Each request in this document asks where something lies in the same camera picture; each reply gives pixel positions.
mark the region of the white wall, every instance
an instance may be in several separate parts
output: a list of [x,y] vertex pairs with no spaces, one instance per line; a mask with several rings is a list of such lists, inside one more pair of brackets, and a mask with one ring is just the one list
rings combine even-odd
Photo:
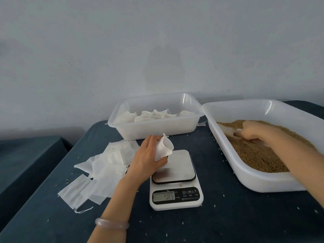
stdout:
[[121,98],[324,105],[324,0],[0,0],[0,139],[73,143]]

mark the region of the dark blue tablecloth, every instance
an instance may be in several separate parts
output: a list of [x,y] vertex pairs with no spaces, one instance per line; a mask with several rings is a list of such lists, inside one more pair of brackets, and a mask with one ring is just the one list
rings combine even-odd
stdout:
[[0,141],[0,231],[70,149],[59,136]]
[[[311,109],[309,112],[324,118],[324,107],[288,103],[300,104],[303,110]],[[105,123],[98,122],[87,131],[2,231],[0,242],[87,242],[109,199],[100,206],[87,201],[80,210],[94,208],[75,214],[57,193],[67,179],[82,174],[73,168],[75,164],[122,139]],[[190,152],[205,198],[203,205],[154,211],[146,181],[134,201],[127,242],[324,242],[324,210],[308,192],[257,193],[244,187],[222,161],[225,157],[208,126],[170,139],[175,150]]]

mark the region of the white plastic tray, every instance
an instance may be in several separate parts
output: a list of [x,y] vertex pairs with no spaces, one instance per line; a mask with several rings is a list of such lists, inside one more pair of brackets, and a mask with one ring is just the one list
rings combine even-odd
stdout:
[[[169,109],[171,114],[177,114],[183,110],[195,114],[144,122],[114,123],[115,119],[127,110],[141,115],[142,111],[152,112],[154,109],[158,111]],[[201,104],[189,93],[157,94],[119,102],[108,120],[108,125],[116,128],[125,140],[131,141],[144,139],[148,135],[162,135],[163,133],[177,135],[192,132],[195,130],[199,118],[203,115]]]
[[208,118],[211,132],[244,186],[256,192],[305,190],[290,172],[266,173],[246,165],[216,122],[245,119],[281,125],[305,137],[319,152],[324,153],[324,120],[283,102],[267,99],[210,102],[204,104],[202,110]]

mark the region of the scale display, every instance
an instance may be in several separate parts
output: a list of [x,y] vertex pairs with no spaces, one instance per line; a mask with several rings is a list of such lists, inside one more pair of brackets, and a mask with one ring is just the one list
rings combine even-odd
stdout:
[[154,193],[153,202],[163,201],[163,200],[175,200],[174,191],[164,192],[164,193]]

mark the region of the stack of filter bags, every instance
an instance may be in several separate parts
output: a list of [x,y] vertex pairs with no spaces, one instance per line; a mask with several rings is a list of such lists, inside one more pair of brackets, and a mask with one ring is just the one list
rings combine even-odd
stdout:
[[136,112],[130,113],[129,111],[126,111],[120,116],[118,116],[115,122],[118,123],[143,122],[143,121],[154,120],[154,119],[175,118],[175,117],[180,117],[180,116],[183,117],[183,116],[190,116],[190,115],[194,115],[194,113],[188,111],[181,111],[178,114],[170,114],[169,109],[166,109],[161,112],[155,109],[153,112],[142,111],[142,114],[140,116],[138,116]]
[[[76,210],[88,199],[100,205],[107,197],[112,197],[119,180],[124,177],[138,149],[139,145],[136,141],[122,140],[109,143],[103,153],[74,166],[89,173],[88,177],[80,175],[58,195],[76,213],[87,211],[77,212]],[[164,135],[157,142],[155,161],[172,154],[172,150],[172,142]]]

